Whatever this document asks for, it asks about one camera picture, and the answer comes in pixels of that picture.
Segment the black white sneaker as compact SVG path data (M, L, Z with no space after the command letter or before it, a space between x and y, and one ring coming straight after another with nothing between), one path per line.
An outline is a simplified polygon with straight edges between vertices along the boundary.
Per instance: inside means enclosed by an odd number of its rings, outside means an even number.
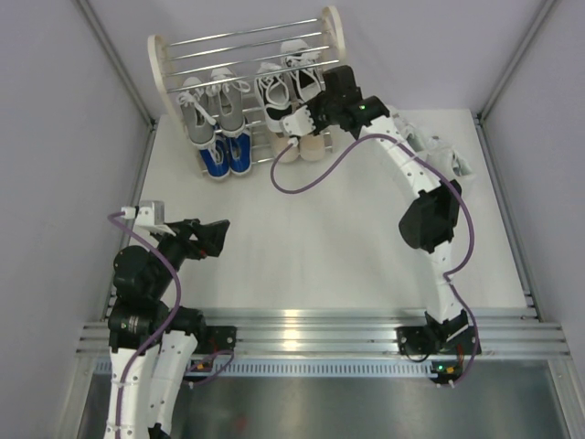
M316 64L320 51L310 47L303 39L285 41L281 45L282 65L288 74L299 102L307 102L322 91Z
M254 79L254 92L268 130L281 133L281 120L293 113L291 95L281 67L262 62Z

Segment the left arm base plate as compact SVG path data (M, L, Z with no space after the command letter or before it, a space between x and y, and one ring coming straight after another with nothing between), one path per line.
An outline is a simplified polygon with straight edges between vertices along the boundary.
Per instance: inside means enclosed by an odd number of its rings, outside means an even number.
M238 329L234 326L207 326L203 335L197 340L198 355L209 355L221 350L233 350L236 347Z

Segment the beige lace sneaker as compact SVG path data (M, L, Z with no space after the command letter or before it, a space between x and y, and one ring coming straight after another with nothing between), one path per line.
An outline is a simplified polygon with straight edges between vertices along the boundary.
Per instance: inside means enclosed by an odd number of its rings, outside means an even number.
M291 163L300 154L299 142L296 137L288 137L281 133L269 132L269 141L274 156L281 155L281 163Z
M322 135L307 135L300 139L300 157L304 161L315 162L325 157L326 143Z

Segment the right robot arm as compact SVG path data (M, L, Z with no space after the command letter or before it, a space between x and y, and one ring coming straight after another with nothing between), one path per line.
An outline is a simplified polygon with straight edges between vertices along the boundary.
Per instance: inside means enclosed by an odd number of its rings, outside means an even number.
M451 277L454 229L462 211L462 188L444 172L424 162L423 151L413 145L397 117L376 96L363 97L353 70L347 65L323 75L324 90L308 107L317 130L336 125L372 152L407 200L399 220L401 238L431 268L433 286L425 286L426 324L423 331L435 351L445 353L459 343L476 341L474 321L455 293Z

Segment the grey canvas sneaker back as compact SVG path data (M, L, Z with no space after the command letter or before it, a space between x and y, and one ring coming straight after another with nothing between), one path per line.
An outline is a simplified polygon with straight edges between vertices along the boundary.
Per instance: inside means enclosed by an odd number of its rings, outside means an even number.
M197 77L188 77L183 86L188 90L180 91L176 103L183 114L189 140L197 149L206 149L215 140L216 120L209 112L209 97L205 88L195 88L202 81Z

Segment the grey canvas sneaker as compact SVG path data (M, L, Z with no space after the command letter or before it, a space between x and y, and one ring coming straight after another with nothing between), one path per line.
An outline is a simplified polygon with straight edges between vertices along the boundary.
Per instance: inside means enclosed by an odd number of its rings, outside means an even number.
M250 91L245 80L236 80L236 75L227 67L211 71L214 84L207 87L212 106L218 111L218 124L227 137L239 136L246 127L243 113L243 95Z
M215 140L216 120L209 112L209 97L205 88L195 88L202 81L197 77L188 77L183 86L188 90L180 91L176 103L183 114L189 140L197 149L206 149Z

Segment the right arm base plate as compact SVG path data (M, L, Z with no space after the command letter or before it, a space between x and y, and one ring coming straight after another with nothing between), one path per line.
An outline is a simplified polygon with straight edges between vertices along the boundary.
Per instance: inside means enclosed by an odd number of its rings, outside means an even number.
M482 354L481 345L475 345L477 337L473 327L467 327L450 340L444 331L431 326L399 327L396 334L400 354L413 359L425 356L456 356L459 353L470 356L474 348L476 355Z

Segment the grey canvas sneaker front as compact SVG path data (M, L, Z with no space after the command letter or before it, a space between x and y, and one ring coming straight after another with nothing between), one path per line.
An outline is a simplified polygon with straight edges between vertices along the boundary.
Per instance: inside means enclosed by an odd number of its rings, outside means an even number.
M227 67L211 71L214 84L207 87L212 106L218 111L218 124L227 137L239 136L246 127L243 113L243 95L250 91L245 80L236 80L236 75Z

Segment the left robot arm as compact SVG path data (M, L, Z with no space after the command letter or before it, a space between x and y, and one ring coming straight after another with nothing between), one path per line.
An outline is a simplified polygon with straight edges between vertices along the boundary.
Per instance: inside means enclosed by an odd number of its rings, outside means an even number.
M187 260L219 257L229 226L226 219L167 223L152 232L156 245L138 237L115 256L105 437L170 437L187 365L210 335L203 312L182 306L178 272Z

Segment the blue canvas sneaker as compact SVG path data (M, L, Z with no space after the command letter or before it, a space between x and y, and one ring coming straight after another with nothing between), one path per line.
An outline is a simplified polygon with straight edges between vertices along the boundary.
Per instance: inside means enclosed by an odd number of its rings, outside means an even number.
M223 136L217 136L213 142L199 150L207 170L207 175L215 180L222 180L229 174L229 157L227 144Z
M237 137L228 137L229 166L230 171L238 177L242 177L251 170L251 133L245 129Z

